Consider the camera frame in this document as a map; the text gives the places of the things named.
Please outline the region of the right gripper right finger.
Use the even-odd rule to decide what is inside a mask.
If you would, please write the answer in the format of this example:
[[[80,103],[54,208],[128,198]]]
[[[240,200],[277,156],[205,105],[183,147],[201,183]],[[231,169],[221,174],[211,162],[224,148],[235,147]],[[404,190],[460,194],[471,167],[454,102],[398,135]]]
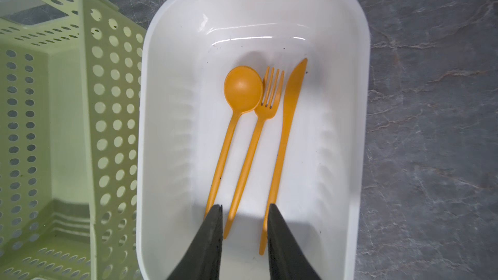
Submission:
[[[276,204],[269,207],[267,235],[271,279],[320,279]]]

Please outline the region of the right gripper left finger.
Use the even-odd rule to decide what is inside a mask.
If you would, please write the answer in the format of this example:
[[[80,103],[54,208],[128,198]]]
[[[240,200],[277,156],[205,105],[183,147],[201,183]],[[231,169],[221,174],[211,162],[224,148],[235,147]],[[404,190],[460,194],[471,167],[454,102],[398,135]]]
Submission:
[[[216,204],[167,279],[219,279],[222,248],[223,207]]]

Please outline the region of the orange plastic fork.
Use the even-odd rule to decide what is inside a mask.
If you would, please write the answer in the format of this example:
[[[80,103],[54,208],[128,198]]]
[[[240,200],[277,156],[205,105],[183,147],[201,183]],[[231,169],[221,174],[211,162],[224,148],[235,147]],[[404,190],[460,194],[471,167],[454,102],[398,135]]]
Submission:
[[[256,108],[253,110],[257,115],[258,120],[255,125],[254,133],[248,147],[243,167],[241,169],[235,193],[233,194],[232,204],[230,206],[228,219],[224,228],[225,239],[229,236],[229,232],[236,217],[237,209],[239,207],[243,191],[250,174],[250,169],[258,146],[259,138],[263,131],[263,126],[266,120],[271,119],[276,115],[280,103],[284,76],[284,71],[274,68],[268,68],[265,77],[263,79],[261,78],[263,82],[263,95]]]

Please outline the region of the orange plastic spoon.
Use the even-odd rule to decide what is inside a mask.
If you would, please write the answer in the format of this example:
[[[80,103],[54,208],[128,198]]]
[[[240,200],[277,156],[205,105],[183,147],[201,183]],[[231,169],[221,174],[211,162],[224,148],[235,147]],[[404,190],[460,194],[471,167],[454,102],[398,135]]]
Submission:
[[[262,95],[263,82],[256,70],[248,66],[238,66],[228,73],[224,81],[224,96],[233,111],[233,115],[214,172],[204,216],[207,216],[214,205],[238,120],[242,114],[256,108]]]

